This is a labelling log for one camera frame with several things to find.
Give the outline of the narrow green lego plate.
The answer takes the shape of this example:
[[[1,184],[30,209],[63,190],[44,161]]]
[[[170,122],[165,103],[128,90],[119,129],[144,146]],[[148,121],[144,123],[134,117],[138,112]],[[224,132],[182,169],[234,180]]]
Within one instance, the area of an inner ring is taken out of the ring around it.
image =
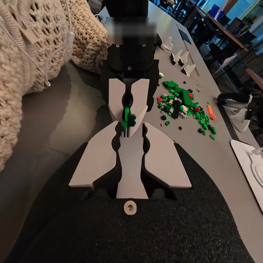
[[[128,115],[129,115],[129,107],[125,106],[123,113],[123,121],[121,124],[121,131],[125,132],[128,126]]]

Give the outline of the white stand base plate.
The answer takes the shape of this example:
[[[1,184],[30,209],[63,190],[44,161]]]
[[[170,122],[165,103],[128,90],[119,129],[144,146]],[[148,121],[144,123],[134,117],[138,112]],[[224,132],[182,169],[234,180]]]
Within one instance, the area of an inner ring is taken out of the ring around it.
[[[231,140],[230,146],[253,192],[261,212],[263,212],[263,148],[237,140]]]

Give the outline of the long wooden desk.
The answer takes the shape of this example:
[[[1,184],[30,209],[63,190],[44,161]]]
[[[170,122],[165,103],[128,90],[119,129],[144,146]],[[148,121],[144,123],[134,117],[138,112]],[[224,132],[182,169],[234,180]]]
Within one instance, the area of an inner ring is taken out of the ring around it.
[[[237,37],[234,35],[235,31],[239,29],[239,26],[242,25],[242,21],[240,19],[236,19],[238,22],[237,25],[234,25],[232,28],[231,24],[228,28],[225,28],[220,22],[221,20],[225,19],[226,16],[224,15],[219,21],[217,21],[215,18],[208,15],[208,17],[204,18],[204,21],[200,18],[200,20],[196,19],[197,28],[195,29],[195,35],[194,35],[194,41],[197,48],[200,48],[202,44],[204,43],[211,43],[212,38],[214,36],[217,36],[220,39],[223,39],[225,42],[226,39],[229,40],[229,44],[223,48],[223,52],[225,54],[225,59],[231,57],[234,53],[236,53],[238,50],[243,50],[248,52],[248,48],[245,47],[250,42],[252,42],[256,36],[252,34],[250,31],[242,32],[240,37]],[[212,56],[210,55],[210,51],[207,54],[207,57],[211,57],[211,59],[206,60],[205,64],[209,68],[214,64],[215,62],[212,61]]]

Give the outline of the blue table mat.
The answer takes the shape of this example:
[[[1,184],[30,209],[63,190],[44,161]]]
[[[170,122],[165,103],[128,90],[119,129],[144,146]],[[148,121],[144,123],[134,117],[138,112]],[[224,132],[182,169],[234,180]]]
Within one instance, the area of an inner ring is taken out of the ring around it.
[[[180,36],[181,36],[181,38],[182,38],[183,41],[189,43],[190,45],[192,44],[191,41],[190,41],[190,39],[189,39],[189,37],[188,37],[188,35],[187,35],[184,31],[182,31],[181,29],[179,29],[179,33],[180,33]]]

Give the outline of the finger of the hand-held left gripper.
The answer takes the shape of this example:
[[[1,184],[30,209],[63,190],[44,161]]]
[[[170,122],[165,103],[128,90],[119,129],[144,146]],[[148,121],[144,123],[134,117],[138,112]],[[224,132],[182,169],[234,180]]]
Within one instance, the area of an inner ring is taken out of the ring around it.
[[[122,124],[123,129],[122,136],[128,136],[127,120],[125,119],[125,109],[128,105],[124,102],[126,97],[126,85],[119,79],[109,79],[109,95],[108,95],[108,108],[113,121],[119,121]]]
[[[128,128],[128,137],[131,137],[139,128],[148,109],[147,97],[149,89],[149,79],[140,79],[131,85],[133,103],[131,113],[136,116],[135,126]]]

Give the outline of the blue storage bin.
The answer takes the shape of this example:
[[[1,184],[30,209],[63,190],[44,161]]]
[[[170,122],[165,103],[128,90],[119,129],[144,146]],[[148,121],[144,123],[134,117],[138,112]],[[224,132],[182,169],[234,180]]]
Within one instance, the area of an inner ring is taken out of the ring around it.
[[[220,10],[220,7],[217,6],[216,4],[214,4],[212,6],[212,8],[207,12],[206,18],[208,17],[208,15],[210,15],[213,18],[215,18],[219,10]],[[217,21],[220,20],[224,15],[225,15],[224,10],[221,10],[220,13],[218,14],[216,20]]]

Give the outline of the black mesh office chair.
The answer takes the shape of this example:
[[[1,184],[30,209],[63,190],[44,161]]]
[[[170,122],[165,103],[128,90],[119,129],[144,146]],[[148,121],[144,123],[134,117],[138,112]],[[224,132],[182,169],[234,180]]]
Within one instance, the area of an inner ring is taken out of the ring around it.
[[[225,59],[225,54],[215,43],[209,44],[210,55],[212,56],[212,61],[222,61]]]

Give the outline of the orange brick separator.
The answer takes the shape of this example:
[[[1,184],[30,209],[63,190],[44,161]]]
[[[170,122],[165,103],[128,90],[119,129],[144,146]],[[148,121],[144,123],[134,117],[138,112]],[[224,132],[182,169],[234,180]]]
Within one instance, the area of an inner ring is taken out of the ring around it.
[[[208,109],[208,116],[209,116],[209,118],[212,119],[212,120],[215,120],[216,116],[215,116],[215,113],[212,110],[211,105],[208,104],[207,105],[207,109]]]

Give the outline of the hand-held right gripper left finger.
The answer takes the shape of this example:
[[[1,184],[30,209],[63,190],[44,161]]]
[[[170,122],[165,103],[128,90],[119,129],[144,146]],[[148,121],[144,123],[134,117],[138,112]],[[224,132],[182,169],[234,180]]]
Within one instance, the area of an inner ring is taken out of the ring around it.
[[[89,140],[69,182],[69,187],[117,191],[122,177],[118,153],[121,132],[121,123],[114,121]]]

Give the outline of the person in cream knit sweater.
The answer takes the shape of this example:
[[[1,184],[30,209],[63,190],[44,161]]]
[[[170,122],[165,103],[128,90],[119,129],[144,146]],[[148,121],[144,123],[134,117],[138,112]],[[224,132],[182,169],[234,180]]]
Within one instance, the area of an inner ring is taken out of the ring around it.
[[[0,171],[12,155],[22,97],[50,86],[73,52],[68,1],[0,1]]]

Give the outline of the white paper sign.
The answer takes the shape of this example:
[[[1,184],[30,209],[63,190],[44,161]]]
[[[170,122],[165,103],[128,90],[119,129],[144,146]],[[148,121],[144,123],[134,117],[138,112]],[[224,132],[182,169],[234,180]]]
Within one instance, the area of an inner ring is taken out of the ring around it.
[[[222,65],[214,72],[214,74],[218,73],[219,71],[223,70],[231,61],[233,61],[238,55],[235,54],[229,58],[226,58]]]

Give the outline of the pile of loose lego pieces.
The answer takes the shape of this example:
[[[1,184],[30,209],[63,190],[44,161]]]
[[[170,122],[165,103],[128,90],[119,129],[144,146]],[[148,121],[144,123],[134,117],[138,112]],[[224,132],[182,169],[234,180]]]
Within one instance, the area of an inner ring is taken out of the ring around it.
[[[170,124],[170,121],[167,120],[168,116],[173,120],[178,118],[186,119],[192,116],[200,125],[198,133],[205,136],[206,133],[209,132],[209,137],[215,140],[217,132],[210,124],[212,119],[208,116],[208,109],[205,111],[205,109],[194,100],[193,90],[181,88],[174,81],[163,81],[162,84],[168,93],[163,93],[156,98],[157,107],[161,113],[161,120],[163,120],[160,126],[167,127]]]

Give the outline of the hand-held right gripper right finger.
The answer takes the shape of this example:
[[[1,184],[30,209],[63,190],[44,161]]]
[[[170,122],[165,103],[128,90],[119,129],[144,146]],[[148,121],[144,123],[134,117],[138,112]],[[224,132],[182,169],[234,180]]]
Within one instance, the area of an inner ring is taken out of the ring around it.
[[[168,189],[190,189],[192,184],[173,140],[162,131],[143,123],[142,171]]]

